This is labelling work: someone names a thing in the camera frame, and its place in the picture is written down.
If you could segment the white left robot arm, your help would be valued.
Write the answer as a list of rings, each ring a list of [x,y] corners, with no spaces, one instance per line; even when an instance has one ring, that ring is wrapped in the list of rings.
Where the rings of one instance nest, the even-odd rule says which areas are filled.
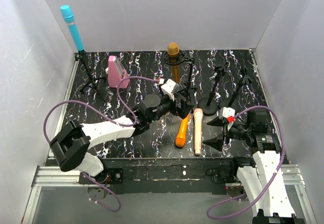
[[[113,121],[80,124],[76,120],[68,122],[50,141],[50,148],[62,172],[79,170],[90,176],[97,176],[104,170],[99,157],[88,150],[96,145],[117,139],[131,138],[147,130],[151,123],[167,113],[182,119],[192,111],[194,104],[180,93],[171,99],[149,94],[133,108],[135,114],[128,113]]]

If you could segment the black tripod shock-mount stand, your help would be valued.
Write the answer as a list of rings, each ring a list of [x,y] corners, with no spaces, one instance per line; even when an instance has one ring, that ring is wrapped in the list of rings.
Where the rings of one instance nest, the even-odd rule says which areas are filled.
[[[164,53],[163,60],[164,60],[164,62],[167,65],[169,65],[169,66],[172,67],[172,65],[170,64],[170,59],[169,59],[169,56],[168,56],[168,53],[167,52]],[[194,61],[195,61],[194,58],[186,57],[185,53],[182,50],[180,50],[179,55],[178,55],[178,58],[177,58],[177,65],[179,66],[179,65],[181,65],[183,63],[186,63],[187,65],[189,65],[188,78],[187,78],[187,80],[184,83],[184,88],[191,89],[192,90],[191,92],[197,90],[196,87],[193,87],[191,85],[191,83],[192,83],[192,73],[193,73]]]

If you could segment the blue microphone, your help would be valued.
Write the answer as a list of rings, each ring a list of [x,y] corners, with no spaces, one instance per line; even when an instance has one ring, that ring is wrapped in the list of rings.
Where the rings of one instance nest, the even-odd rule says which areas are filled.
[[[84,45],[82,43],[79,31],[77,29],[77,25],[75,23],[74,14],[70,8],[69,5],[62,5],[60,7],[61,15],[65,23],[67,24],[67,27],[69,29],[69,32],[71,34],[71,37],[74,41],[75,47],[78,51],[84,50]]]

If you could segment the gold microphone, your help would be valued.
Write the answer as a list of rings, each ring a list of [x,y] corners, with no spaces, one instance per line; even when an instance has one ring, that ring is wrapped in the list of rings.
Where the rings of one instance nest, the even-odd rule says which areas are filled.
[[[168,45],[167,53],[170,59],[170,64],[172,65],[173,79],[175,82],[179,82],[179,68],[177,65],[177,58],[179,55],[179,47],[175,42],[171,42]]]

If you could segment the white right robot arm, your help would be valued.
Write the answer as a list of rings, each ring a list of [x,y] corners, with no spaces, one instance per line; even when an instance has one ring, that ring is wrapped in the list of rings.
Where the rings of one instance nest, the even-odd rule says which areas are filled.
[[[204,141],[217,150],[229,139],[244,140],[251,148],[251,157],[233,157],[229,175],[243,186],[253,211],[253,223],[305,223],[298,218],[289,201],[281,170],[285,157],[278,136],[268,132],[268,112],[265,106],[246,109],[245,124],[235,123],[235,110],[224,107],[211,126],[221,126],[219,137]]]

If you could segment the orange microphone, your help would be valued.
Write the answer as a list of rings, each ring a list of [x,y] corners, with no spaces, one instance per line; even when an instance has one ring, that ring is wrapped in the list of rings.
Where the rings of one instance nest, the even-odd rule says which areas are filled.
[[[186,143],[186,134],[187,134],[189,119],[190,119],[190,114],[188,114],[184,119],[182,119],[180,123],[179,131],[175,138],[175,145],[178,148],[184,147]]]

